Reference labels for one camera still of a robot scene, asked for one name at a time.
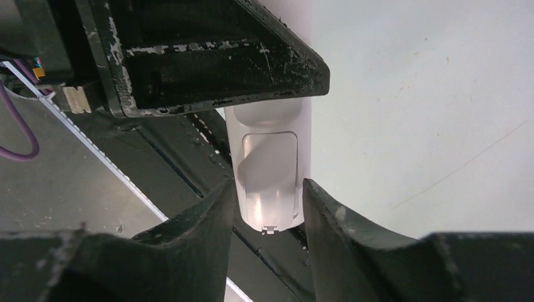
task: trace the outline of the white plastic tab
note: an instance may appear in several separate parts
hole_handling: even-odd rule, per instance
[[[311,0],[260,0],[301,40],[310,42]],[[310,177],[310,98],[224,109],[243,220],[272,234],[304,222],[302,183]]]
[[[245,190],[248,221],[267,234],[292,225],[298,209],[297,137],[291,132],[248,134],[243,149],[237,181]]]

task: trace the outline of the white plastic component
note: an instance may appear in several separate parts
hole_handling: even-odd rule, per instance
[[[310,41],[311,0],[260,0],[301,40]],[[310,98],[224,109],[243,220],[272,234],[304,222],[302,182],[310,177]]]

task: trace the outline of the yellow connector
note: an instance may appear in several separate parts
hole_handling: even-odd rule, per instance
[[[35,74],[35,77],[39,80],[40,78],[45,76],[45,70],[41,67],[37,67],[33,69],[33,74]]]

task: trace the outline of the white wall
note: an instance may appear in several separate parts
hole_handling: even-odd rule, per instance
[[[312,177],[406,235],[534,230],[534,1],[315,0]]]

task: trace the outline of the gray floor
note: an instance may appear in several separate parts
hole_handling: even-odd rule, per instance
[[[41,154],[27,163],[0,158],[0,232],[77,228],[131,237],[160,219],[48,109],[15,99]],[[0,104],[0,145],[26,152],[29,143]],[[243,301],[227,286],[226,302]]]

